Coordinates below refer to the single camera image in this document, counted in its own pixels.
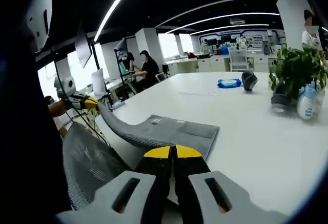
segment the white table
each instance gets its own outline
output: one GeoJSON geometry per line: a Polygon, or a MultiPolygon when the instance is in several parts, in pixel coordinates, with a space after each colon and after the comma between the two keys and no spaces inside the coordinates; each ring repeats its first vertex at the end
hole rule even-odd
{"type": "MultiPolygon", "coordinates": [[[[265,210],[291,215],[315,189],[328,153],[328,98],[317,120],[285,117],[271,109],[268,74],[256,73],[254,92],[218,89],[238,72],[177,74],[133,96],[115,115],[138,124],[151,114],[220,126],[207,163],[245,188],[265,210]]],[[[96,122],[117,153],[136,166],[142,152],[96,122]]]]}

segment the blue packet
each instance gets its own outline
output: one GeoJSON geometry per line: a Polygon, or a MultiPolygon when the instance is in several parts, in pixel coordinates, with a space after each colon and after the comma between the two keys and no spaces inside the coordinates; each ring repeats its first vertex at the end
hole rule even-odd
{"type": "Polygon", "coordinates": [[[240,87],[241,80],[240,79],[219,79],[217,81],[217,86],[219,88],[235,88],[240,87]]]}

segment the white pillar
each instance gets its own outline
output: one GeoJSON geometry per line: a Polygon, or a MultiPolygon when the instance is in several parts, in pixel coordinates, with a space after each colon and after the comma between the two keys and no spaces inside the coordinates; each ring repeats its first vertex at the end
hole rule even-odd
{"type": "Polygon", "coordinates": [[[191,42],[193,44],[194,52],[200,52],[200,43],[199,43],[199,36],[191,35],[191,42]]]}
{"type": "Polygon", "coordinates": [[[176,43],[178,45],[179,54],[184,55],[180,35],[175,34],[174,36],[175,36],[176,43]]]}
{"type": "Polygon", "coordinates": [[[155,28],[142,28],[136,34],[139,51],[146,50],[157,62],[159,69],[164,64],[162,50],[160,49],[158,35],[155,28]]]}
{"type": "Polygon", "coordinates": [[[311,7],[307,0],[278,0],[277,7],[286,35],[287,47],[302,50],[302,33],[305,30],[304,10],[311,7]]]}

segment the white bottle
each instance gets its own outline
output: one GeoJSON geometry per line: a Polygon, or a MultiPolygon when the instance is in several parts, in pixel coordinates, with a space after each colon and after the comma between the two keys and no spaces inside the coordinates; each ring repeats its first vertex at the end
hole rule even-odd
{"type": "Polygon", "coordinates": [[[298,98],[297,113],[304,120],[309,120],[313,117],[313,112],[316,108],[314,102],[315,95],[316,90],[306,86],[305,91],[298,98]]]}

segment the white shirt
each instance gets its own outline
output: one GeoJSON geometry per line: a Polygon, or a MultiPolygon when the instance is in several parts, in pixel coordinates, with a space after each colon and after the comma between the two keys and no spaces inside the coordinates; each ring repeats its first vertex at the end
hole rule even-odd
{"type": "Polygon", "coordinates": [[[238,38],[237,42],[241,48],[246,48],[247,40],[245,38],[238,38]]]}
{"type": "Polygon", "coordinates": [[[309,47],[317,50],[322,50],[321,42],[319,35],[316,34],[316,37],[312,37],[306,30],[302,34],[302,44],[307,44],[309,47]]]}

